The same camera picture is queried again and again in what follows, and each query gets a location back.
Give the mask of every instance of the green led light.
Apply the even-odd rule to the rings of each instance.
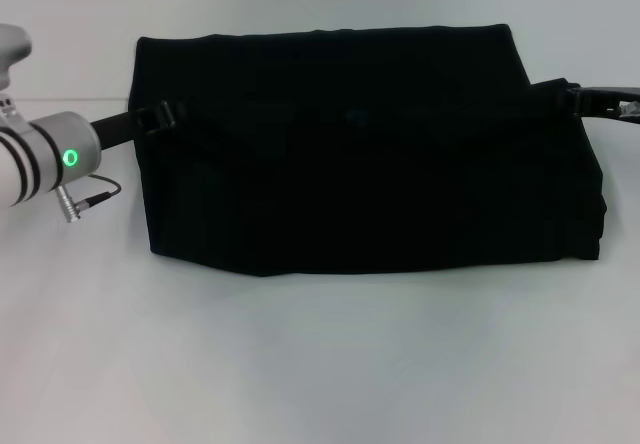
[[[62,156],[62,162],[67,167],[73,167],[78,163],[78,153],[73,149],[69,149]]]

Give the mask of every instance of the white wall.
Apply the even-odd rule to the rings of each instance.
[[[135,40],[506,22],[532,81],[640,85],[638,0],[0,0],[27,117],[121,111]],[[0,443],[640,442],[640,129],[587,123],[602,260],[258,280],[152,256],[130,145],[67,226],[0,212]],[[87,195],[100,183],[71,191]]]

